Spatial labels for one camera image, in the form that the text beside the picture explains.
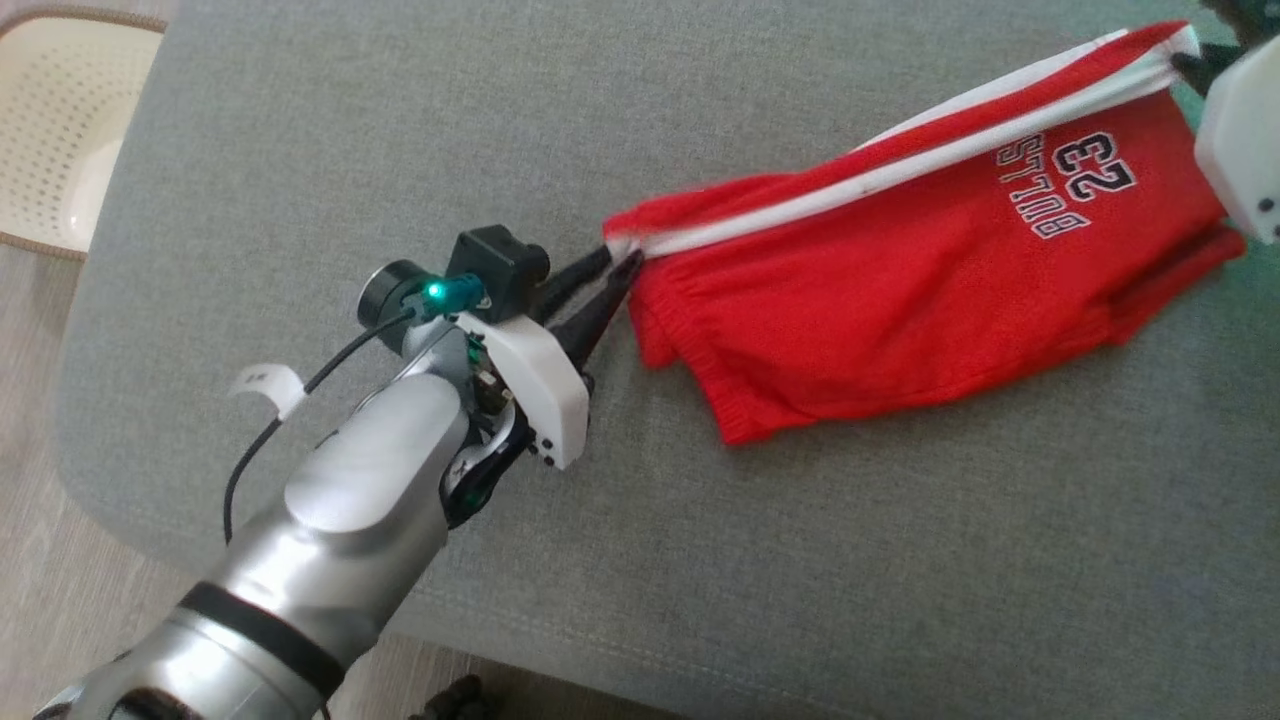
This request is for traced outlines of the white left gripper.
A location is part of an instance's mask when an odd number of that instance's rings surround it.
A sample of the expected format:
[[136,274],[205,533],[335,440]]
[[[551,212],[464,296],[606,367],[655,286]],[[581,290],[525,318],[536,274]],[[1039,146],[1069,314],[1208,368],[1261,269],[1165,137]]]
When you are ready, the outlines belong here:
[[[462,313],[457,324],[477,337],[486,369],[500,379],[527,418],[538,438],[539,454],[559,470],[577,461],[585,450],[590,395],[576,368],[585,368],[621,304],[637,279],[644,252],[632,250],[614,261],[608,246],[562,268],[535,293],[532,319],[525,315],[489,324]],[[545,328],[579,291],[600,275],[603,288],[575,314]]]

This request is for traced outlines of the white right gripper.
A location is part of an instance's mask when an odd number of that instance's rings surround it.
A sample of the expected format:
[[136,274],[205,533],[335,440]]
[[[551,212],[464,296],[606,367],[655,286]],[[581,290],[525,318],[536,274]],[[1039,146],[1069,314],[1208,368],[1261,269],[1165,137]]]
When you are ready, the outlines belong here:
[[1262,243],[1279,238],[1279,38],[1238,60],[1238,46],[1202,44],[1171,67],[1204,100],[1196,161],[1230,219]]

